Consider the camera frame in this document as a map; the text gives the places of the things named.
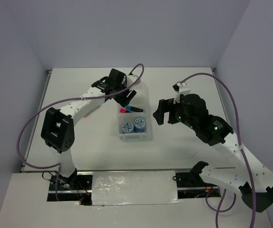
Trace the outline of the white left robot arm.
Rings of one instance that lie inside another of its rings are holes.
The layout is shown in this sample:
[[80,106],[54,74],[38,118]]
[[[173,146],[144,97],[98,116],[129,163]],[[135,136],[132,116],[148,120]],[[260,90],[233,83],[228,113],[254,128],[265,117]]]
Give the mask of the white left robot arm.
[[112,69],[108,76],[94,82],[76,101],[46,111],[41,138],[60,164],[59,180],[66,189],[73,189],[77,185],[77,169],[71,154],[76,124],[109,99],[115,100],[121,107],[127,106],[137,94],[131,87],[139,82],[138,76]]

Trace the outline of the pink cap black highlighter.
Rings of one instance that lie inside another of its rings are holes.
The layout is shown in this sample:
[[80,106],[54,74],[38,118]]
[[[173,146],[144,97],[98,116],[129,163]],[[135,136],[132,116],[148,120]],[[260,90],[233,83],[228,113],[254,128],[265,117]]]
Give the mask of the pink cap black highlighter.
[[126,112],[127,112],[126,109],[124,109],[124,108],[121,108],[121,109],[120,109],[120,113],[126,113]]

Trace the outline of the blue round jar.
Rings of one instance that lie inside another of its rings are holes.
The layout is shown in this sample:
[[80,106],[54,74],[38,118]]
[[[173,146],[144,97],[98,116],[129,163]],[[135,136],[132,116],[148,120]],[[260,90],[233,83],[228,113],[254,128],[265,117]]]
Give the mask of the blue round jar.
[[122,124],[122,133],[133,133],[134,132],[134,124],[131,122],[124,122]]
[[135,133],[143,133],[146,129],[146,121],[144,118],[136,118],[133,122],[134,125],[134,132]]

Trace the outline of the blue cap black highlighter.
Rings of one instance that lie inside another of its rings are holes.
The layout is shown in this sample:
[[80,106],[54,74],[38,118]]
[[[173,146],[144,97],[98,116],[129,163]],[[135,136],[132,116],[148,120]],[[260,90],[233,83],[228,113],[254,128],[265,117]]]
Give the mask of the blue cap black highlighter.
[[134,107],[134,106],[130,106],[130,105],[127,105],[125,107],[125,109],[128,110],[128,111],[131,111],[131,112],[144,112],[143,109],[138,108],[138,107]]

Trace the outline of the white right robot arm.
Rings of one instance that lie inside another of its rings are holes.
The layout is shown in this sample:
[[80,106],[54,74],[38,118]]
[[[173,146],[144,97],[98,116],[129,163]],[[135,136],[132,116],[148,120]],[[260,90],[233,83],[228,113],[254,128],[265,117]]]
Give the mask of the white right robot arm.
[[245,146],[239,145],[237,133],[223,118],[210,114],[200,96],[181,95],[178,103],[173,98],[161,99],[153,113],[158,125],[164,123],[165,113],[169,113],[169,124],[182,123],[189,127],[197,138],[220,152],[237,169],[230,174],[199,161],[190,170],[194,185],[210,183],[231,190],[249,208],[253,207],[255,196],[255,210],[259,213],[273,204],[273,172]]

